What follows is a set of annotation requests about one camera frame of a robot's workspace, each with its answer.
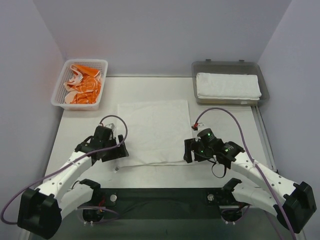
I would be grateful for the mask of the white towels pile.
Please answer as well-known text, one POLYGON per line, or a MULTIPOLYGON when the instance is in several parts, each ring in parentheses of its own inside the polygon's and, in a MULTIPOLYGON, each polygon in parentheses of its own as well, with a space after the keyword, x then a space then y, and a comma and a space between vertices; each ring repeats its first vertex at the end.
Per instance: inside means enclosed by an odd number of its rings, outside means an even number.
POLYGON ((182 166, 184 141, 193 137, 187 100, 122 103, 116 133, 127 135, 128 157, 118 159, 115 169, 141 166, 182 166))

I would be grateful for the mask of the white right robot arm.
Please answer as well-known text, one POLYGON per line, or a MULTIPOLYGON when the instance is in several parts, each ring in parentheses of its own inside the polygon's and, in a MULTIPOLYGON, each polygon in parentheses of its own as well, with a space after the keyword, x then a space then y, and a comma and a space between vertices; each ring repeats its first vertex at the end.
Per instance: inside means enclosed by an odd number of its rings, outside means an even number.
POLYGON ((312 187, 306 182, 296 183, 256 160, 251 160, 245 149, 235 142, 223 142, 212 130, 203 125, 192 128, 196 137, 184 141, 184 160, 187 163, 212 160, 244 176, 257 188, 245 186, 233 178, 223 190, 236 202, 247 203, 260 208, 271 215, 288 230, 299 234, 317 206, 312 187))

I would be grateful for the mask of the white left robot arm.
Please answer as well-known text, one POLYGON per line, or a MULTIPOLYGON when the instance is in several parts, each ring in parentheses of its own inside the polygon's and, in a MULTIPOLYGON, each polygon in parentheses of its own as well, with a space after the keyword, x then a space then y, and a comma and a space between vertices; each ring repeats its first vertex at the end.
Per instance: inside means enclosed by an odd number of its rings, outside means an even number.
POLYGON ((62 220, 75 209, 101 199, 101 185, 78 178, 97 161, 128 157, 123 135, 114 136, 115 125, 96 127, 92 136, 78 144, 67 162, 36 189, 27 188, 21 196, 18 227, 48 240, 58 231, 62 220))

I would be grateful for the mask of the white terry towel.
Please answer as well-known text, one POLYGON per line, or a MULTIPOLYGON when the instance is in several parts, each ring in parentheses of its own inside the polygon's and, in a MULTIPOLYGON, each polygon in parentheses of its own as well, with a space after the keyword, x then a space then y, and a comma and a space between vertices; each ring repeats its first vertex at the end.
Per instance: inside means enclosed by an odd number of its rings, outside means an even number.
POLYGON ((258 101, 262 96, 258 76, 252 74, 199 72, 195 83, 200 99, 258 101))

